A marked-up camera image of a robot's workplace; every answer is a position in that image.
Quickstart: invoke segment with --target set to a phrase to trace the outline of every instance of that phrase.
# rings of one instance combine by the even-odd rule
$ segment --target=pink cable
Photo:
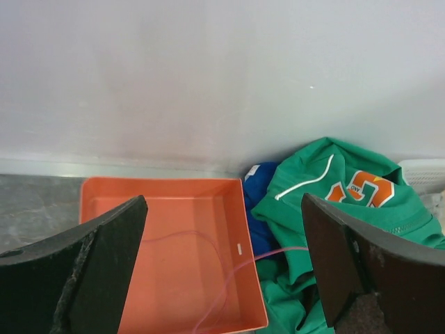
[[[214,242],[211,240],[211,238],[210,238],[207,234],[204,234],[204,233],[201,233],[201,232],[198,232],[198,231],[194,231],[194,230],[190,230],[190,231],[183,231],[183,232],[171,233],[171,234],[168,234],[168,235],[166,235],[166,236],[164,236],[164,237],[160,237],[160,238],[156,238],[156,239],[142,240],[141,243],[144,242],[144,243],[146,243],[146,244],[150,244],[150,243],[152,243],[152,242],[162,241],[162,240],[164,240],[164,239],[168,239],[168,238],[170,238],[170,237],[178,237],[178,236],[181,236],[181,235],[187,235],[187,234],[195,234],[195,235],[197,235],[197,236],[203,238],[205,241],[207,241],[209,244],[212,245],[213,249],[215,250],[216,255],[218,256],[218,259],[219,259],[219,261],[220,261],[220,266],[221,266],[222,274],[224,275],[224,274],[225,274],[225,273],[224,273],[224,268],[225,268],[225,266],[224,266],[223,259],[221,258],[221,255],[220,255],[220,253],[218,252],[218,249],[217,249],[216,245],[214,244]],[[219,312],[219,313],[220,313],[219,317],[217,318],[217,320],[215,320],[215,323],[214,323],[213,325],[217,324],[218,321],[220,321],[220,318],[221,318],[221,316],[222,316],[222,314],[223,314],[223,310],[225,309],[225,306],[226,306],[226,303],[227,303],[227,298],[228,298],[227,290],[225,290],[225,291],[226,291],[226,294],[225,294],[224,304],[222,305],[222,307],[221,307],[221,311]],[[221,294],[218,295],[218,298],[216,299],[217,302],[218,302],[218,300],[219,300],[220,297],[221,297]]]
[[[297,246],[292,246],[292,247],[284,247],[284,248],[280,248],[277,250],[272,250],[271,252],[267,252],[258,256],[255,256],[253,259],[249,259],[246,260],[242,263],[240,263],[238,266],[236,266],[229,274],[229,276],[227,277],[227,279],[225,280],[225,284],[224,287],[221,289],[220,294],[215,298],[215,300],[213,301],[213,303],[211,304],[209,310],[206,312],[206,314],[201,318],[201,320],[199,320],[195,327],[192,330],[192,334],[197,334],[197,328],[200,326],[200,324],[202,324],[202,322],[209,316],[209,314],[211,313],[211,311],[215,308],[216,304],[218,303],[218,299],[223,295],[224,291],[227,291],[227,286],[230,283],[230,280],[234,277],[235,273],[243,268],[244,266],[246,266],[249,263],[253,263],[257,260],[260,259],[264,259],[265,257],[274,255],[274,254],[278,254],[278,253],[282,253],[282,252],[286,252],[286,251],[308,251],[309,249],[307,247],[297,247]]]
[[[224,263],[223,263],[223,259],[220,256],[220,253],[218,252],[218,249],[216,248],[216,245],[213,243],[211,238],[208,235],[204,234],[204,233],[201,233],[201,232],[198,232],[198,231],[183,231],[183,232],[176,232],[176,233],[168,234],[168,235],[166,235],[164,237],[161,237],[161,238],[150,239],[150,240],[142,240],[141,242],[145,242],[147,244],[150,244],[152,242],[157,242],[157,241],[161,241],[161,240],[164,240],[164,239],[167,239],[167,238],[170,238],[170,237],[178,237],[180,235],[186,235],[186,234],[195,234],[195,235],[205,239],[207,242],[209,242],[212,245],[212,247],[215,250],[216,255],[218,256],[218,259],[220,261],[222,272],[224,273]],[[221,298],[221,296],[225,292],[226,293],[225,294],[225,300],[224,300],[224,304],[222,305],[222,308],[221,308],[221,311],[220,311],[220,316],[217,318],[217,320],[215,321],[214,324],[218,323],[218,321],[220,320],[221,315],[223,313],[223,310],[224,310],[224,308],[226,306],[226,303],[227,303],[227,297],[228,297],[227,286],[229,285],[230,280],[234,277],[235,273],[239,269],[243,268],[244,266],[248,265],[249,263],[253,263],[253,262],[257,261],[257,260],[264,259],[265,257],[271,256],[271,255],[274,255],[274,254],[283,253],[283,252],[286,252],[286,251],[308,251],[308,250],[309,249],[307,247],[297,247],[297,246],[284,247],[284,248],[280,248],[280,249],[277,249],[277,250],[272,250],[271,252],[267,252],[267,253],[255,256],[253,259],[246,260],[246,261],[240,263],[235,268],[233,268],[233,270],[230,271],[228,277],[226,278],[225,283],[224,283],[224,287],[222,287],[219,295],[215,298],[213,303],[210,305],[210,308],[207,310],[207,312],[204,314],[204,316],[201,318],[201,320],[199,320],[196,323],[195,327],[192,330],[192,334],[197,334],[198,327],[210,315],[211,311],[216,307],[216,304],[218,304],[219,299]]]

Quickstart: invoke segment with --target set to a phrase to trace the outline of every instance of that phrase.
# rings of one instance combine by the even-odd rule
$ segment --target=white basket
[[[403,160],[403,178],[419,194],[445,190],[445,159]]]

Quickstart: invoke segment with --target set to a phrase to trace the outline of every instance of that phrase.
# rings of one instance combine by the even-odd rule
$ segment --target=orange tray
[[[92,177],[81,190],[81,223],[137,195],[145,196],[148,215],[119,334],[190,334],[232,269],[253,259],[241,181]],[[205,234],[211,242],[196,234],[146,242],[184,231]],[[234,274],[225,296],[198,333],[267,326],[254,263]]]

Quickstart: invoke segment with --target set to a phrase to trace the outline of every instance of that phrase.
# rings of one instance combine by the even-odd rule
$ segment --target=gray floor
[[[0,253],[79,223],[83,179],[0,175]]]

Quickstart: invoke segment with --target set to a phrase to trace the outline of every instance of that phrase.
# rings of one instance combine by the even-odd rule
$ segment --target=orange number print
[[[359,170],[354,174],[347,186],[347,190],[354,199],[363,200],[365,197],[363,189],[366,185],[374,188],[373,193],[366,204],[367,207],[381,207],[394,197],[394,183],[362,170]],[[344,198],[346,198],[346,195],[343,187],[340,182],[337,182],[332,185],[330,192],[325,199],[341,202]]]

